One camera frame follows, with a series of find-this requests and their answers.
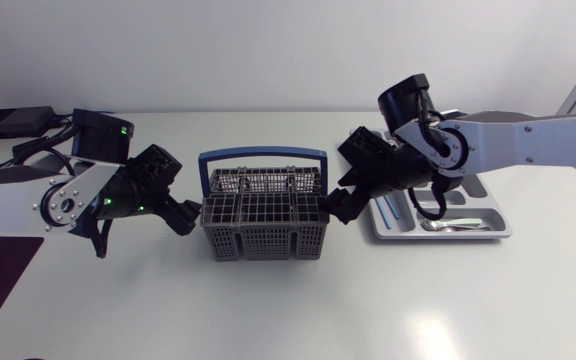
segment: cutlery basket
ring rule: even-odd
[[[215,169],[208,162],[250,156],[319,160],[317,167]],[[329,222],[319,211],[327,194],[325,151],[295,147],[241,147],[199,156],[201,226],[217,261],[318,259]]]

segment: white tabletop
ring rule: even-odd
[[[326,150],[332,189],[350,129],[384,127],[378,113],[117,116],[136,126],[131,155],[156,143],[183,163],[180,201],[201,200],[200,152],[248,145]],[[104,260],[51,236],[0,311],[0,359],[576,359],[576,171],[482,179],[514,230],[498,243],[382,242],[368,210],[331,218],[316,261],[217,263],[199,225],[179,237],[155,216],[116,220]]]

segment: black box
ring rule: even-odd
[[[53,116],[50,106],[0,109],[0,139],[42,136]]]

